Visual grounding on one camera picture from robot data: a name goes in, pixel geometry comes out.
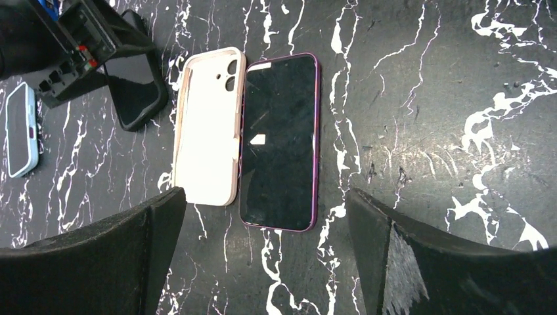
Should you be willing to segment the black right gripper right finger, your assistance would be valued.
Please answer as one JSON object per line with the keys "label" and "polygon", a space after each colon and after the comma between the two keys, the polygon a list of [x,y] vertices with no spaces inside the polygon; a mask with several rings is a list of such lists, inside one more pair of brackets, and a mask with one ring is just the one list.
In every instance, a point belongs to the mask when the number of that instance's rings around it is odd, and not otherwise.
{"label": "black right gripper right finger", "polygon": [[345,200],[367,314],[555,314],[556,249],[476,243],[354,188]]}

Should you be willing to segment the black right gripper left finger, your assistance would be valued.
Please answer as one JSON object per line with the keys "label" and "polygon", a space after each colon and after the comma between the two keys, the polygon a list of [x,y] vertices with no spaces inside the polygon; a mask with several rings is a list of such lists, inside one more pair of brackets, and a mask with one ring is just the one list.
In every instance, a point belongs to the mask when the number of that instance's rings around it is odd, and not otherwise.
{"label": "black right gripper left finger", "polygon": [[81,228],[1,250],[2,314],[155,314],[187,201],[172,188]]}

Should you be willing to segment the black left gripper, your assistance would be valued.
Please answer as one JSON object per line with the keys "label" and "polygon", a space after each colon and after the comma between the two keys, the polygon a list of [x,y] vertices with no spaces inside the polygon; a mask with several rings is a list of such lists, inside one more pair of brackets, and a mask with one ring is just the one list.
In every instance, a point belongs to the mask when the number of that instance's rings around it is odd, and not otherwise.
{"label": "black left gripper", "polygon": [[39,1],[26,4],[39,25],[39,56],[45,58],[40,70],[26,74],[26,83],[48,108],[106,86],[102,66],[108,59],[155,49],[107,1],[70,1],[58,20]]}

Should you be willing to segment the beige pink phone case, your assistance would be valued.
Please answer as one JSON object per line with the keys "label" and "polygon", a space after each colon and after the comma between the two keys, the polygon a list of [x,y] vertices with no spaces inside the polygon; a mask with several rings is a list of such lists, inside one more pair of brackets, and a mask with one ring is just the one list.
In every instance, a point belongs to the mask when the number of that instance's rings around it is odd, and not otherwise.
{"label": "beige pink phone case", "polygon": [[183,66],[171,183],[188,203],[221,207],[236,197],[245,75],[236,47],[192,55]]}

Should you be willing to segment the purple edged smartphone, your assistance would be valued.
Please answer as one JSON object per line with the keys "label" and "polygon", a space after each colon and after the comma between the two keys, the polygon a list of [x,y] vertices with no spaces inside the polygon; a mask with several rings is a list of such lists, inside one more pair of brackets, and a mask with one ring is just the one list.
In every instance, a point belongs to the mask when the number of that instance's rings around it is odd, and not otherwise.
{"label": "purple edged smartphone", "polygon": [[239,215],[248,226],[291,232],[317,221],[320,66],[303,52],[246,71]]}

